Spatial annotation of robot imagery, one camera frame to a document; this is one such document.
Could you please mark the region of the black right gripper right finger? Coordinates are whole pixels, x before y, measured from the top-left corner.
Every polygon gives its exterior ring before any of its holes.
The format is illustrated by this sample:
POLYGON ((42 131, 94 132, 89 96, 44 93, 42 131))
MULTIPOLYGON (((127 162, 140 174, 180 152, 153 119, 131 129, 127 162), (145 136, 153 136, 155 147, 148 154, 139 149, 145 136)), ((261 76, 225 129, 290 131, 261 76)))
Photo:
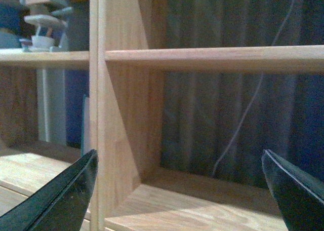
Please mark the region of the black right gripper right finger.
POLYGON ((267 149, 262 169, 288 230, 323 230, 323 182, 267 149))

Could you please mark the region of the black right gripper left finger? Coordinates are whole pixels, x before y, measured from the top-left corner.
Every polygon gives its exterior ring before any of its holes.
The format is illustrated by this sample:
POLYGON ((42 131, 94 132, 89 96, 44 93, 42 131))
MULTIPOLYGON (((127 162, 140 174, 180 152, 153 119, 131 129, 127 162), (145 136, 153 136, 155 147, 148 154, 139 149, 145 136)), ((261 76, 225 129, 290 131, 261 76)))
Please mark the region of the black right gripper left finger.
POLYGON ((1 230, 80 230, 98 172, 91 150, 1 216, 1 230))

